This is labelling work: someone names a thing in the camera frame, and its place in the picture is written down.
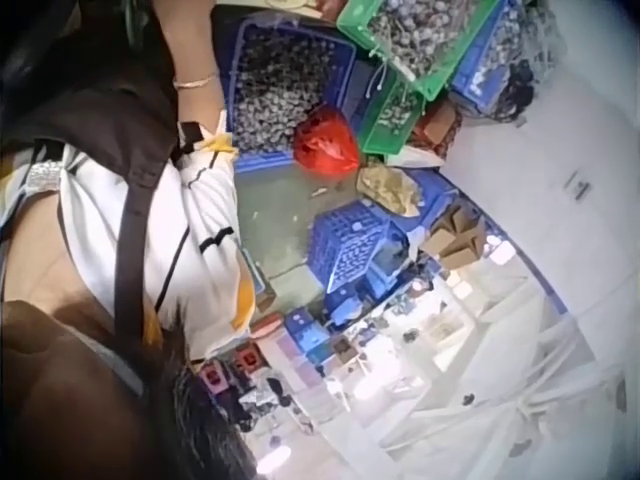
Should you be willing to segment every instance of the concrete floor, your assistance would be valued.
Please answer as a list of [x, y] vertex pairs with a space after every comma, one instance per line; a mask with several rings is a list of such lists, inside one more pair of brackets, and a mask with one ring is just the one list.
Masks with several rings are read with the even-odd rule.
[[321, 295], [305, 265], [309, 230], [318, 213], [356, 198], [355, 175], [328, 180], [292, 165], [240, 174], [236, 187], [243, 245], [278, 295], [270, 310], [287, 313]]

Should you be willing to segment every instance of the white wall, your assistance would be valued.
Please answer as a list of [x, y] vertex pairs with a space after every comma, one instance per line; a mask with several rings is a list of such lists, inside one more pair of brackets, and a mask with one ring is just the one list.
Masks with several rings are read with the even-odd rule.
[[[463, 128], [442, 172], [524, 250], [605, 363], [638, 314], [640, 153], [622, 114], [560, 67], [527, 123]], [[593, 185], [576, 203], [575, 171]]]
[[549, 0], [567, 44], [565, 64], [640, 127], [638, 33], [614, 3]]

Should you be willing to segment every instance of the green plastic crate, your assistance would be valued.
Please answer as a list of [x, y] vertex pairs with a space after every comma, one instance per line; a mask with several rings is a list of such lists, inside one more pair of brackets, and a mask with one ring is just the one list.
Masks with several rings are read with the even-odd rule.
[[469, 20], [467, 29], [458, 36], [440, 62], [436, 63], [429, 73], [417, 79], [405, 66], [399, 63], [397, 58], [391, 58], [386, 46], [378, 42], [368, 28], [369, 22], [378, 11], [382, 0], [349, 0], [338, 18], [338, 29], [362, 48], [374, 50], [377, 55], [389, 61], [396, 70], [407, 78], [412, 88], [422, 93], [427, 100], [433, 101], [449, 81], [458, 63], [497, 3], [498, 0], [480, 0]]
[[[394, 97], [402, 95], [415, 97], [416, 103], [399, 132], [394, 132], [391, 128], [380, 124], [378, 120]], [[360, 149], [364, 153], [396, 155], [407, 143], [411, 130], [424, 112], [426, 99], [419, 92], [412, 90], [400, 75], [388, 69], [382, 89], [375, 90], [370, 99], [362, 99], [361, 102], [358, 109], [364, 113], [357, 135]]]

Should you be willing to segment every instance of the bracelet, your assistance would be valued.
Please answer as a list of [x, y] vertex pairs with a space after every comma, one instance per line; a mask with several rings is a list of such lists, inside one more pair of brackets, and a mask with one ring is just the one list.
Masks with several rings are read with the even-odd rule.
[[175, 79], [173, 80], [173, 88], [175, 88], [176, 90], [189, 90], [192, 88], [200, 88], [200, 87], [204, 87], [205, 85], [207, 85], [208, 83], [210, 83], [214, 78], [219, 77], [220, 74], [218, 72], [216, 73], [212, 73], [211, 75], [209, 75], [206, 78], [203, 78], [202, 80], [195, 80], [193, 82], [177, 82]]

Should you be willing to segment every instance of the yellow trim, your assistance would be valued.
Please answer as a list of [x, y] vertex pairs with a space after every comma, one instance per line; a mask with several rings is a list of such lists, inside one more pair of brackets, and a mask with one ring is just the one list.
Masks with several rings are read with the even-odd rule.
[[144, 298], [144, 325], [142, 343], [147, 347], [162, 348], [162, 328], [160, 320], [148, 298]]
[[238, 149], [232, 146], [231, 138], [230, 133], [220, 133], [212, 139], [204, 142], [204, 144], [198, 149], [207, 152], [224, 152], [235, 155], [238, 153]]
[[253, 278], [251, 278], [249, 267], [247, 267], [240, 250], [238, 250], [236, 258], [240, 267], [240, 283], [236, 301], [236, 317], [231, 322], [231, 327], [235, 332], [242, 332], [249, 326], [253, 316], [256, 306], [256, 293], [253, 288]]

